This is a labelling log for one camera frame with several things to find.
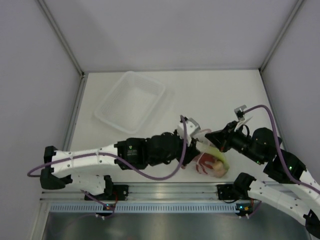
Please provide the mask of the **clear zip top bag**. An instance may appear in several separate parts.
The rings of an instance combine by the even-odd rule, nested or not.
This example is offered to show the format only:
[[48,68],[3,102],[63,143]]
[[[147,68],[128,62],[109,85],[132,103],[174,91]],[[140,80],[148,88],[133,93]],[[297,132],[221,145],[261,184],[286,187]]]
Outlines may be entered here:
[[212,131],[207,128],[200,130],[194,136],[199,144],[200,153],[193,158],[191,166],[198,174],[213,178],[222,178],[228,172],[230,166],[224,154],[205,138],[205,135],[211,132]]

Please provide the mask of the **red fake lobster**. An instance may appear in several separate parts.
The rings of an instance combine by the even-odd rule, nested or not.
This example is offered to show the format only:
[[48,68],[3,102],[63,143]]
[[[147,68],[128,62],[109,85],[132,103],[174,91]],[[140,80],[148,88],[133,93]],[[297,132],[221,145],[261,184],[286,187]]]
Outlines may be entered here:
[[213,175],[213,164],[219,161],[212,155],[204,154],[203,157],[199,158],[200,155],[194,158],[195,169],[199,174]]

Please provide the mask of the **fake green leek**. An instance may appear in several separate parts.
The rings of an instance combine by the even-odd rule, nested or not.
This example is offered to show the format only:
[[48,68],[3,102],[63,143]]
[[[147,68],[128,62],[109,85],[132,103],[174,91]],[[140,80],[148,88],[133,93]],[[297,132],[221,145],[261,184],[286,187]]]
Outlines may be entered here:
[[217,158],[220,162],[222,162],[223,167],[226,170],[229,170],[229,168],[230,168],[229,163],[228,163],[225,155],[222,152],[220,152],[218,148],[198,141],[196,143],[196,149],[200,151],[199,159],[202,158],[204,154],[211,155],[211,156]]

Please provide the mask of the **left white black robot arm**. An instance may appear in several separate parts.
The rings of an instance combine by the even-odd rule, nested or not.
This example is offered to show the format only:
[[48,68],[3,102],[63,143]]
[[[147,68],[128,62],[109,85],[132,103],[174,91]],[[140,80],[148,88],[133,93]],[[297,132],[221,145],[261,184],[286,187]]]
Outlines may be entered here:
[[164,132],[151,138],[128,138],[115,144],[75,152],[60,151],[48,146],[44,152],[44,168],[40,185],[44,190],[61,190],[67,185],[102,200],[113,194],[113,182],[108,170],[133,170],[154,181],[164,181],[176,174],[156,177],[143,171],[147,167],[169,165],[178,161],[177,168],[187,166],[200,151],[195,139],[183,139],[176,132]]

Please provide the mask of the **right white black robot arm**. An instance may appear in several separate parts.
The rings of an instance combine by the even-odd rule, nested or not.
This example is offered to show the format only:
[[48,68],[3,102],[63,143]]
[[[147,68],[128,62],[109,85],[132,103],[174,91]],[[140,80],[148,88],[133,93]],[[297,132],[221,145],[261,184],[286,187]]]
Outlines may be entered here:
[[281,139],[268,128],[258,128],[253,135],[244,134],[236,121],[222,130],[205,134],[205,138],[221,152],[230,149],[259,165],[275,182],[291,190],[295,196],[267,186],[248,173],[240,173],[232,184],[239,199],[254,199],[266,203],[294,218],[316,238],[320,237],[320,185],[294,154],[279,147]]

